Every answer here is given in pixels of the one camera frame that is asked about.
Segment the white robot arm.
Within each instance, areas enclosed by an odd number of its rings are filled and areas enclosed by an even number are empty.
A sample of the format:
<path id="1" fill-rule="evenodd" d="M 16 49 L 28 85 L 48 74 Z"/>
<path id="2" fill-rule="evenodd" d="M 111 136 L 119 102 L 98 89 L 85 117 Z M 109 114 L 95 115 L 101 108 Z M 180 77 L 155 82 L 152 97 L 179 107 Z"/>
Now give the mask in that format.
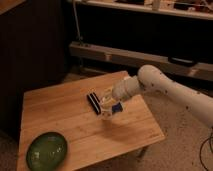
<path id="1" fill-rule="evenodd" d="M 142 66 L 135 76 L 127 76 L 97 96 L 86 95 L 94 112 L 109 118 L 123 111 L 122 103 L 147 91 L 159 91 L 183 105 L 207 127 L 213 128 L 213 98 L 177 83 L 153 65 Z"/>

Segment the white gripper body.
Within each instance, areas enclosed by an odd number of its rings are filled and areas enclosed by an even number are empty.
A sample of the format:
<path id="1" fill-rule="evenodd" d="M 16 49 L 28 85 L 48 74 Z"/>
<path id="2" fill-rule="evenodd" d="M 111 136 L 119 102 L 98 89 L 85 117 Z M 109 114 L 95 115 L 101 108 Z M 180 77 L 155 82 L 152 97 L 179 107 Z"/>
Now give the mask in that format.
<path id="1" fill-rule="evenodd" d="M 116 100 L 112 97 L 112 88 L 104 90 L 101 96 L 101 106 L 103 108 L 110 108 L 116 103 Z"/>

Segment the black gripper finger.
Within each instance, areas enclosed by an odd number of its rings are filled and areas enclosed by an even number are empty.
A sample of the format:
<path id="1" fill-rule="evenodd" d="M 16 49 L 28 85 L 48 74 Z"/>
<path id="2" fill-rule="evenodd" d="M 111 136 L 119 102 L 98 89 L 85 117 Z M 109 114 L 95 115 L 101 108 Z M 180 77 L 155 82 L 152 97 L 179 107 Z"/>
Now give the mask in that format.
<path id="1" fill-rule="evenodd" d="M 93 98 L 95 99 L 94 101 L 95 101 L 97 107 L 98 107 L 98 108 L 101 108 L 101 107 L 100 107 L 100 100 L 99 100 L 98 96 L 96 95 L 96 93 L 95 93 L 95 92 L 92 92 L 92 96 L 93 96 Z"/>
<path id="2" fill-rule="evenodd" d="M 101 108 L 98 108 L 96 103 L 95 103 L 95 99 L 93 98 L 92 94 L 88 94 L 87 95 L 87 100 L 89 101 L 90 105 L 92 106 L 93 110 L 95 111 L 95 113 L 97 115 L 101 114 Z"/>

